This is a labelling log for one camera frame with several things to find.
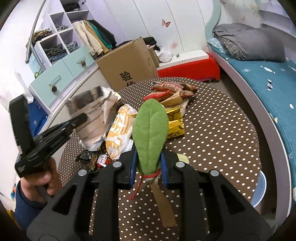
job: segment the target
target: human hand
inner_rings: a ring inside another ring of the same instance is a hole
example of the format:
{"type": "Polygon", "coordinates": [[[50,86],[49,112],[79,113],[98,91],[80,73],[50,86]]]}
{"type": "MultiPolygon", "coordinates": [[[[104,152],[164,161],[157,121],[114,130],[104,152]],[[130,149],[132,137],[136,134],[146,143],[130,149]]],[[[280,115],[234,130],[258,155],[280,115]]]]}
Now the human hand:
{"type": "Polygon", "coordinates": [[[47,193],[55,195],[61,188],[62,182],[57,173],[54,159],[49,159],[49,170],[33,173],[20,179],[22,192],[30,201],[45,203],[45,199],[39,194],[36,187],[48,184],[47,193]]]}

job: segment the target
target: metal bolt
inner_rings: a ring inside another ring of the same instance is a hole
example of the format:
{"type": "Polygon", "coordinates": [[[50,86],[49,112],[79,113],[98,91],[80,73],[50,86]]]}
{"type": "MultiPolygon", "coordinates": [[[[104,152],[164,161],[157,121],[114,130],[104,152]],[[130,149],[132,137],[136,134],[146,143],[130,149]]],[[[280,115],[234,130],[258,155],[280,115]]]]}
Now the metal bolt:
{"type": "Polygon", "coordinates": [[[182,161],[179,161],[179,162],[176,163],[176,166],[179,167],[179,168],[182,168],[182,167],[185,166],[185,163],[182,162],[182,161]]]}
{"type": "Polygon", "coordinates": [[[78,175],[81,177],[85,176],[86,174],[87,174],[87,170],[85,170],[85,169],[82,169],[78,172],[78,175]]]}
{"type": "Polygon", "coordinates": [[[218,172],[217,170],[211,170],[210,174],[211,174],[213,177],[219,176],[219,172],[218,172]]]}
{"type": "Polygon", "coordinates": [[[114,167],[121,167],[122,163],[120,161],[113,162],[114,167]]]}

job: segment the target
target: blue bucket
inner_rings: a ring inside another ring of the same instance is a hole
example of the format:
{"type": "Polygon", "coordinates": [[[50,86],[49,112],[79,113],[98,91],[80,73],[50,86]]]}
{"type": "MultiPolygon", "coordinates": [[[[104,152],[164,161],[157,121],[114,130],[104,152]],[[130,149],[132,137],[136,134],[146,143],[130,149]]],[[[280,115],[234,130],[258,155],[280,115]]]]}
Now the blue bucket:
{"type": "Polygon", "coordinates": [[[253,195],[253,198],[251,200],[251,205],[253,207],[256,207],[263,199],[265,192],[266,192],[266,177],[264,175],[264,173],[262,171],[260,171],[259,177],[258,177],[258,181],[257,181],[257,185],[256,185],[256,189],[253,195]]]}

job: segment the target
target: metal rod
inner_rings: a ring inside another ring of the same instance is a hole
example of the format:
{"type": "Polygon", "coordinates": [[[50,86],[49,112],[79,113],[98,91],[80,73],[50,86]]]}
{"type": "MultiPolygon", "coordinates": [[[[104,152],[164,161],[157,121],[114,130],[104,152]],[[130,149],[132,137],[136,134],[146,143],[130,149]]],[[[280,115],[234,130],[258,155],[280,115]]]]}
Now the metal rod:
{"type": "Polygon", "coordinates": [[[42,8],[43,8],[45,2],[46,2],[46,0],[44,0],[43,3],[41,4],[41,7],[40,7],[40,9],[39,9],[39,11],[38,11],[38,13],[37,13],[36,19],[35,19],[34,24],[33,24],[33,28],[32,28],[32,31],[31,31],[31,35],[30,35],[30,38],[29,38],[29,44],[28,44],[28,46],[27,46],[27,58],[26,58],[26,61],[25,61],[26,64],[28,64],[29,61],[30,61],[30,54],[31,54],[31,49],[32,49],[30,43],[32,43],[32,38],[33,38],[33,34],[34,34],[34,31],[35,31],[35,28],[36,28],[36,24],[37,24],[37,21],[38,21],[39,15],[40,15],[40,13],[41,13],[41,11],[42,11],[42,8]]]}
{"type": "Polygon", "coordinates": [[[43,65],[43,63],[41,62],[41,59],[39,58],[39,55],[37,54],[34,46],[32,43],[30,43],[30,47],[31,47],[31,50],[32,50],[32,54],[34,55],[35,59],[37,60],[37,63],[39,64],[41,70],[44,72],[46,69],[43,65]]]}

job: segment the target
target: cardboard box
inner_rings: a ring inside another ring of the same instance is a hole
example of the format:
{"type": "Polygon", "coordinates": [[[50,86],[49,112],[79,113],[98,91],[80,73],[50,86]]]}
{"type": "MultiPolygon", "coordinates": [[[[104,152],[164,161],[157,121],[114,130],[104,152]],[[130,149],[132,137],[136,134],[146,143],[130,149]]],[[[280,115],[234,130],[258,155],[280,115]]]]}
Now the cardboard box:
{"type": "Polygon", "coordinates": [[[155,67],[158,68],[159,67],[159,59],[158,59],[155,51],[153,49],[150,49],[149,53],[150,53],[150,55],[152,57],[152,60],[153,60],[153,62],[155,64],[155,67]]]}
{"type": "Polygon", "coordinates": [[[114,91],[134,83],[158,78],[153,59],[142,38],[130,41],[97,60],[114,91]]]}

